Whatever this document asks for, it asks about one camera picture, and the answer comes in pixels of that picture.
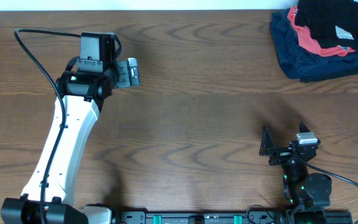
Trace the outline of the black t-shirt with logo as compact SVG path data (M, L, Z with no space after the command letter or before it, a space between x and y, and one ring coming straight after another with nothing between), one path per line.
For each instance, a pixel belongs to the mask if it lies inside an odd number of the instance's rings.
M322 48L350 47L358 52L358 2L299 0L295 24L307 26Z

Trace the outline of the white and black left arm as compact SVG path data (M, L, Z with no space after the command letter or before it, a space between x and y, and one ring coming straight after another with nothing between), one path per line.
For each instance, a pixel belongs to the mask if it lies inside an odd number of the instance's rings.
M112 90L140 83L136 58L102 69L97 61L69 63L56 86L54 118L37 167L20 198L6 198L4 223L119 223L120 214L100 203L75 209L76 176L88 136Z

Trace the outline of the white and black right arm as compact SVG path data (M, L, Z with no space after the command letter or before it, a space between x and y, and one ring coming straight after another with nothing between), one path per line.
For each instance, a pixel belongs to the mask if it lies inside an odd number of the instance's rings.
M304 123L287 147L277 147L266 125L262 126L260 156L268 156L271 166L283 169L285 198L291 206L280 215L277 223L326 223L324 208L330 205L332 180L326 174L309 173L306 163L316 156L321 141Z

